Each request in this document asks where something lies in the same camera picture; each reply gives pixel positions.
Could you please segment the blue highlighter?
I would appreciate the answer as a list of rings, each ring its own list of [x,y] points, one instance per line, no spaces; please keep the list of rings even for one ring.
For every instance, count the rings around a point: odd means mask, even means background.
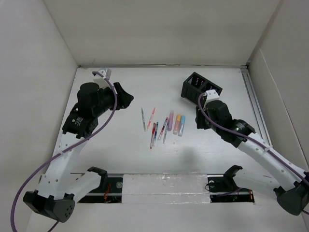
[[[179,126],[179,131],[178,131],[178,136],[182,136],[183,135],[183,129],[184,129],[184,124],[185,124],[185,116],[181,116],[181,120],[180,120],[180,126]]]

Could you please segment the black pen organizer box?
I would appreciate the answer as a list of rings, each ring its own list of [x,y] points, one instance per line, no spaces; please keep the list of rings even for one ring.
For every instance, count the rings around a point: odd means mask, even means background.
[[[193,72],[183,82],[181,97],[197,105],[199,95],[207,90],[216,90],[220,95],[223,89],[197,72]]]

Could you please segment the red blue clear pen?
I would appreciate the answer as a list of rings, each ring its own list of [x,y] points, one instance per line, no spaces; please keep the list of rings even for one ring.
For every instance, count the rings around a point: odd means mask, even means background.
[[[169,120],[169,118],[168,118],[168,117],[166,117],[166,119],[165,119],[165,121],[164,121],[164,123],[163,123],[162,129],[161,129],[161,131],[160,131],[160,134],[159,134],[158,140],[161,140],[162,135],[163,135],[163,132],[164,132],[164,130],[165,130],[165,127],[166,127],[166,125],[167,125],[168,120]]]

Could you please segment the pink clear pen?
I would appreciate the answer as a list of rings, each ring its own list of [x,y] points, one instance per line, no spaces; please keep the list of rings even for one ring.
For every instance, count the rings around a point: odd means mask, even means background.
[[[150,119],[149,119],[149,122],[148,122],[148,125],[147,125],[147,131],[148,131],[149,128],[150,128],[150,125],[151,125],[151,122],[152,122],[152,120],[153,120],[155,111],[156,111],[156,107],[154,107],[153,110],[152,110],[152,113],[151,113],[151,116],[150,116]]]

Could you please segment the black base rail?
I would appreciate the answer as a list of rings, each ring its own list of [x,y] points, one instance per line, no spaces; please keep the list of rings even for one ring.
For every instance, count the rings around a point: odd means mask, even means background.
[[[90,191],[81,203],[207,204],[254,203],[253,192],[230,190],[220,175],[110,175],[104,187]]]

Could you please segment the dark clear pen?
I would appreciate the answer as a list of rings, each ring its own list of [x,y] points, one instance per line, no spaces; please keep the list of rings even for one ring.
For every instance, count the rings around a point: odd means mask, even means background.
[[[168,133],[168,128],[169,128],[169,123],[167,123],[166,127],[165,127],[165,132],[164,132],[164,137],[163,137],[163,143],[166,142],[166,137],[167,137],[167,133]]]

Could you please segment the aluminium side rail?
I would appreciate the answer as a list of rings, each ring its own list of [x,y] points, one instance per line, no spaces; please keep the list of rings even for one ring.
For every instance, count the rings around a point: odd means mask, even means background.
[[[247,66],[240,67],[241,74],[243,76],[243,80],[247,89],[247,93],[249,95],[249,100],[252,105],[252,109],[257,121],[258,131],[261,137],[271,146],[273,147],[270,135],[267,130],[267,126],[263,117],[263,113],[256,95],[256,92],[253,87],[253,83],[251,80],[251,76]]]

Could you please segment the purple highlighter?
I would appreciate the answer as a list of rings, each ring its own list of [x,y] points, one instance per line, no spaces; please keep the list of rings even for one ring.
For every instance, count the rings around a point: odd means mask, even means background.
[[[171,111],[170,111],[170,114],[169,114],[168,131],[171,131],[171,130],[172,130],[173,118],[174,118],[174,111],[171,110]]]

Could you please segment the orange highlighter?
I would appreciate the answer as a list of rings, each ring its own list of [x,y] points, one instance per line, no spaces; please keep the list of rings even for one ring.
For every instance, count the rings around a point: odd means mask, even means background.
[[[177,135],[179,133],[181,117],[182,117],[182,115],[180,115],[180,114],[178,114],[176,116],[176,120],[175,120],[174,128],[173,128],[173,134],[175,134],[175,135]]]

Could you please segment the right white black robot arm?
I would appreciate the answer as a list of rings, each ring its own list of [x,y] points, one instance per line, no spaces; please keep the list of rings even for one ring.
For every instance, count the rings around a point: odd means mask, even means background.
[[[250,156],[270,174],[257,175],[233,165],[219,178],[225,187],[222,197],[242,188],[250,189],[275,199],[291,215],[298,216],[305,211],[309,203],[309,173],[273,149],[246,121],[233,119],[224,102],[200,96],[196,123],[198,129],[212,129],[223,141]]]

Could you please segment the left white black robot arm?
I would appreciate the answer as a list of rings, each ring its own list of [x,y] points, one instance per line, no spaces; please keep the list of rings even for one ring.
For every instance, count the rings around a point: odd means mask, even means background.
[[[126,109],[133,99],[118,82],[105,88],[96,83],[82,84],[77,103],[62,127],[58,153],[37,188],[25,193],[23,202],[35,213],[64,223],[86,194],[104,191],[108,184],[106,170],[90,167],[75,184],[69,183],[70,174],[88,139],[99,131],[98,118],[107,110]]]

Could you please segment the green clear pen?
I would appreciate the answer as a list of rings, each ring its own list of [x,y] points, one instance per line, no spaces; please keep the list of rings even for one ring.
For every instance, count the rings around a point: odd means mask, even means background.
[[[143,124],[143,130],[146,132],[146,125],[145,125],[145,118],[144,118],[144,111],[143,108],[141,107],[141,117],[142,117],[142,124]]]

